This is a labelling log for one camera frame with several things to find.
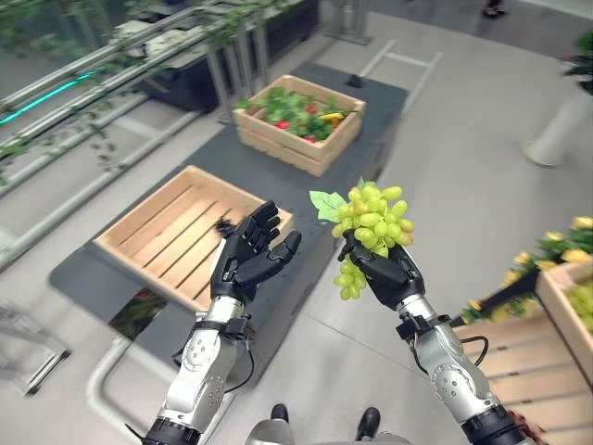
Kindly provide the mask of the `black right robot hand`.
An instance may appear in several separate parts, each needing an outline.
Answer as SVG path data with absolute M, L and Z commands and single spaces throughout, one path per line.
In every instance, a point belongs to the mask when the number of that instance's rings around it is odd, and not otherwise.
M 338 260 L 350 259 L 358 267 L 381 304 L 395 311 L 405 299 L 425 294 L 423 276 L 403 247 L 389 249 L 385 258 L 364 247 L 353 229 L 342 237 L 346 244 Z

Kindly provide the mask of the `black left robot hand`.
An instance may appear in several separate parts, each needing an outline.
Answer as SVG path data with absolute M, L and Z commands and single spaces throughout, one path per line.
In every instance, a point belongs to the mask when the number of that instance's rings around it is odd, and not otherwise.
M 268 200 L 238 224 L 223 218 L 215 223 L 222 240 L 209 282 L 212 299 L 230 297 L 247 304 L 255 299 L 261 283 L 293 259 L 302 234 L 293 230 L 274 245 L 280 222 L 276 204 Z

